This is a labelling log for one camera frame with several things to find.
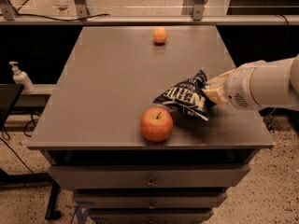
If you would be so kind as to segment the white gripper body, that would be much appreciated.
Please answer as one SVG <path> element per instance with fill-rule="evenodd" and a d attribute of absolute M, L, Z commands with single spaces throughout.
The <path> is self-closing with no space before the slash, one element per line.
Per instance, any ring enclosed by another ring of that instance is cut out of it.
<path fill-rule="evenodd" d="M 225 95 L 234 107 L 241 110 L 259 110 L 251 92 L 251 78 L 263 60 L 244 63 L 237 67 L 224 81 Z"/>

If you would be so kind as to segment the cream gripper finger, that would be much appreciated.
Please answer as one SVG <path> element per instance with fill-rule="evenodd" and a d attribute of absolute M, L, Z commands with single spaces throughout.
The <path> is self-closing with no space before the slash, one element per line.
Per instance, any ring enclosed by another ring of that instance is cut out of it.
<path fill-rule="evenodd" d="M 222 87 L 223 84 L 224 84 L 224 81 L 228 78 L 228 76 L 231 75 L 231 73 L 234 72 L 234 69 L 231 69 L 229 71 L 226 71 L 222 74 L 220 74 L 219 76 L 217 77 L 213 77 L 212 79 L 210 79 L 206 86 L 209 88 L 209 89 L 216 89 L 216 88 L 219 88 L 219 87 Z"/>
<path fill-rule="evenodd" d="M 216 105 L 228 105 L 230 103 L 230 100 L 225 94 L 223 88 L 203 89 L 203 93 Z"/>

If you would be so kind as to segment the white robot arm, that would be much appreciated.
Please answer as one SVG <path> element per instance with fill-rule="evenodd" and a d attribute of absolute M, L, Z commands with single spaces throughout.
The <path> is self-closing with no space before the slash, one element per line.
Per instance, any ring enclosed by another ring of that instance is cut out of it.
<path fill-rule="evenodd" d="M 202 89 L 217 105 L 262 110 L 299 110 L 299 55 L 294 58 L 244 63 L 210 79 Z"/>

